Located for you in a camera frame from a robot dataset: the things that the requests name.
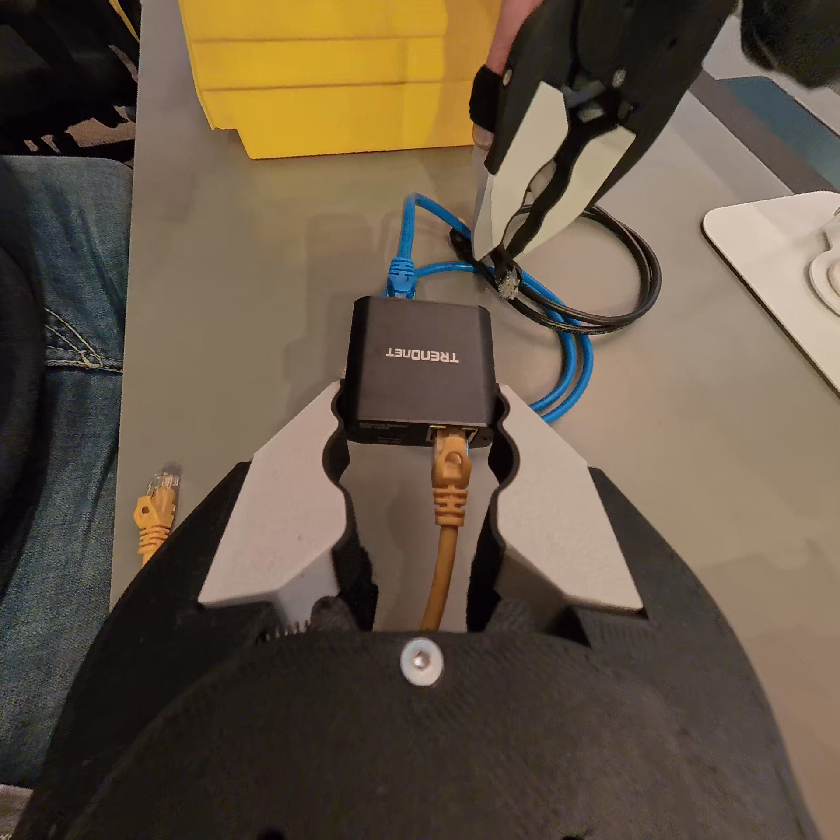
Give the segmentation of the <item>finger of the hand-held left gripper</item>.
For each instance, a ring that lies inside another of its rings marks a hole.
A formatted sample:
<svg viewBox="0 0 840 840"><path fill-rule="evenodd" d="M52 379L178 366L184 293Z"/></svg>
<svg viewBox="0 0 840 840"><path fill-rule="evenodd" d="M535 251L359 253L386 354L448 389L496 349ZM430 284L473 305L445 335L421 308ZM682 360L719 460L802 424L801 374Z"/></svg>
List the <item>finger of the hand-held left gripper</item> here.
<svg viewBox="0 0 840 840"><path fill-rule="evenodd" d="M615 127L589 140L572 164L562 195L552 200L545 212L538 210L537 201L533 203L525 222L507 246L509 255L512 258L526 255L565 230L582 215L635 139L634 132L624 127Z"/></svg>
<svg viewBox="0 0 840 840"><path fill-rule="evenodd" d="M533 180L544 191L553 177L559 152L569 133L562 91L541 81L534 92L497 171L487 169L490 153L474 147L476 212L472 256L483 259L499 246L513 249L512 234L524 233L514 217L526 203Z"/></svg>

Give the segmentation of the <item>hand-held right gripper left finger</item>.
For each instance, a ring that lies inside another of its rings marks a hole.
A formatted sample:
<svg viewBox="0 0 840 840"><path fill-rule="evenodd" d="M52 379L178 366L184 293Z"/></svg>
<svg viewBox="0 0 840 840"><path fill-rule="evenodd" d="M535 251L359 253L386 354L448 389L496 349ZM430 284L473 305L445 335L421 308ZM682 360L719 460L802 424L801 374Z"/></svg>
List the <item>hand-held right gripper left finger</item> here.
<svg viewBox="0 0 840 840"><path fill-rule="evenodd" d="M306 624L317 601L340 593L333 550L354 528L341 484L350 464L341 385L328 385L255 453L198 596L202 606L267 602L280 623Z"/></svg>

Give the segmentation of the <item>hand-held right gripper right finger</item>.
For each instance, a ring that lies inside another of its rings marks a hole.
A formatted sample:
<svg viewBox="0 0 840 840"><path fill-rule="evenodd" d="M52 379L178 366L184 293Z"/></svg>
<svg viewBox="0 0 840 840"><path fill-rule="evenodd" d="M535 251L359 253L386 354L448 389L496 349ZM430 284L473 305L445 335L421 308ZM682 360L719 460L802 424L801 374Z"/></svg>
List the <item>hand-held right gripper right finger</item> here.
<svg viewBox="0 0 840 840"><path fill-rule="evenodd" d="M640 618L644 604L585 459L515 393L498 387L487 463L497 570L490 591L523 606L540 632L581 607Z"/></svg>

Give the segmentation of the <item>black network switch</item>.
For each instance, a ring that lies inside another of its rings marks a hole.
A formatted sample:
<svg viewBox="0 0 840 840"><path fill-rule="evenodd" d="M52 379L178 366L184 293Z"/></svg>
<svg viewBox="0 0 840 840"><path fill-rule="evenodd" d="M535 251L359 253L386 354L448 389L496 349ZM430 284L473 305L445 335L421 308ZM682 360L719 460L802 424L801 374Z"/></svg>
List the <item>black network switch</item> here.
<svg viewBox="0 0 840 840"><path fill-rule="evenodd" d="M488 310L362 297L353 304L339 414L349 441L430 446L439 428L488 447L497 378Z"/></svg>

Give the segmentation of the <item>person's left hand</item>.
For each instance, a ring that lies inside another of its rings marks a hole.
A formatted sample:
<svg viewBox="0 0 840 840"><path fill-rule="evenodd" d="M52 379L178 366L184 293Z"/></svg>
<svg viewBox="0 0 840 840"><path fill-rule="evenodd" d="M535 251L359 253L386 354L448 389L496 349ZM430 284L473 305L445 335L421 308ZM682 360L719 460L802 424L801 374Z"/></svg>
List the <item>person's left hand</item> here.
<svg viewBox="0 0 840 840"><path fill-rule="evenodd" d="M469 98L469 117L473 123L474 145L488 152L494 140L502 76L513 43L526 19L541 1L503 1L489 53L478 69Z"/></svg>

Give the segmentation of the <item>dark rounded object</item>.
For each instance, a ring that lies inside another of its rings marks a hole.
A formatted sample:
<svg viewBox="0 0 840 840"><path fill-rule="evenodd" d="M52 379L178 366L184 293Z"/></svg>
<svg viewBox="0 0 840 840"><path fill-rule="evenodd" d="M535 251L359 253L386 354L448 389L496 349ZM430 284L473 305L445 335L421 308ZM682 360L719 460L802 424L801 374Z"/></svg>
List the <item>dark rounded object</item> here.
<svg viewBox="0 0 840 840"><path fill-rule="evenodd" d="M742 53L804 88L839 79L838 1L743 1Z"/></svg>

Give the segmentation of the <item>white monitor stand base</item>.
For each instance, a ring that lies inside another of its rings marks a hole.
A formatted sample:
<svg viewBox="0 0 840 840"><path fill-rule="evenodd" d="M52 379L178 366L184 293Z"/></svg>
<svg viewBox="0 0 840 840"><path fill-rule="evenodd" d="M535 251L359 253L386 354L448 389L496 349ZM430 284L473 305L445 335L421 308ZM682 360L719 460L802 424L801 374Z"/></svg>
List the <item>white monitor stand base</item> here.
<svg viewBox="0 0 840 840"><path fill-rule="evenodd" d="M701 230L824 381L839 393L839 194L711 209Z"/></svg>

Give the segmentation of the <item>yellow stacked plastic bins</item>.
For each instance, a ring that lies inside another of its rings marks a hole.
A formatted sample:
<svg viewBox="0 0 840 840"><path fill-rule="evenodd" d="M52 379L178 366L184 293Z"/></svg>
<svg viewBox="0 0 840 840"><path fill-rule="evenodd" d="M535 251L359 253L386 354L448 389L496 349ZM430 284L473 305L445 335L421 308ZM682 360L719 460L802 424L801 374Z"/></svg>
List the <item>yellow stacked plastic bins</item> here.
<svg viewBox="0 0 840 840"><path fill-rule="evenodd" d="M250 159L471 145L498 1L181 1L196 94Z"/></svg>

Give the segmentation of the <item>person's blue jeans leg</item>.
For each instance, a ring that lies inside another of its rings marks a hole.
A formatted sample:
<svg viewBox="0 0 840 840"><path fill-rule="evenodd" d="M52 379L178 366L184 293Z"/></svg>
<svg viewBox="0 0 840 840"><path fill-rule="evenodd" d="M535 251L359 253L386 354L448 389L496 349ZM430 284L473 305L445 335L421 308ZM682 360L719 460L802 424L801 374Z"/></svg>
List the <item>person's blue jeans leg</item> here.
<svg viewBox="0 0 840 840"><path fill-rule="evenodd" d="M1 782L33 789L109 611L133 174L1 176Z"/></svg>

